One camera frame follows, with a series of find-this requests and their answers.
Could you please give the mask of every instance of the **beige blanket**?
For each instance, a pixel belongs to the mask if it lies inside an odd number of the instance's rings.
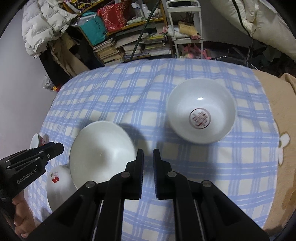
[[[281,78],[254,70],[269,99],[280,136],[288,133],[290,143],[284,148],[283,164],[278,167],[274,202],[264,230],[279,232],[296,208],[296,78],[284,74]]]

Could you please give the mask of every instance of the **red bag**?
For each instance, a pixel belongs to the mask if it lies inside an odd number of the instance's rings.
[[[102,18],[108,32],[122,29],[126,23],[126,12],[129,11],[130,0],[107,5],[98,10],[98,15]]]

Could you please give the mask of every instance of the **gray wall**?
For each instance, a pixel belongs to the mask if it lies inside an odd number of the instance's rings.
[[[229,43],[243,47],[248,47],[251,44],[251,39],[228,22],[209,0],[199,0],[199,2],[202,7],[202,30],[205,41]],[[166,0],[162,0],[162,3],[165,7]],[[173,20],[180,19],[180,14],[173,13],[172,18]]]
[[[42,88],[41,61],[26,52],[18,12],[0,38],[0,158],[30,147],[56,93]]]

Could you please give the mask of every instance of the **metal screw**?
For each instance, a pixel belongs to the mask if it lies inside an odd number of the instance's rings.
[[[206,188],[209,188],[209,187],[212,186],[212,183],[210,181],[208,181],[208,180],[205,180],[205,181],[202,182],[202,185],[204,187],[206,187]]]
[[[170,172],[168,172],[167,175],[168,175],[168,177],[175,177],[177,175],[177,173],[170,171]]]
[[[88,181],[88,182],[85,184],[85,186],[86,186],[87,188],[93,188],[95,184],[96,184],[96,183],[95,183],[94,181]]]
[[[130,176],[130,173],[129,172],[122,172],[121,173],[121,177],[123,177],[123,178],[127,178],[129,176]]]

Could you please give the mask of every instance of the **blue and white plaid tablecloth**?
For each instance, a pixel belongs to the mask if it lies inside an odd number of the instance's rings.
[[[186,79],[205,77],[225,85],[238,106],[233,130],[211,145],[196,145],[169,127],[166,101]],[[144,149],[143,194],[125,202],[123,240],[172,240],[172,202],[155,196],[152,152],[172,169],[193,181],[211,180],[263,226],[274,198],[279,134],[268,99],[251,69],[234,64],[194,59],[133,61],[84,72],[66,83],[44,120],[41,136],[61,142],[65,151],[50,161],[47,171],[67,164],[71,145],[87,124],[118,123],[137,148]],[[45,173],[29,187],[29,205],[39,220],[50,211]]]

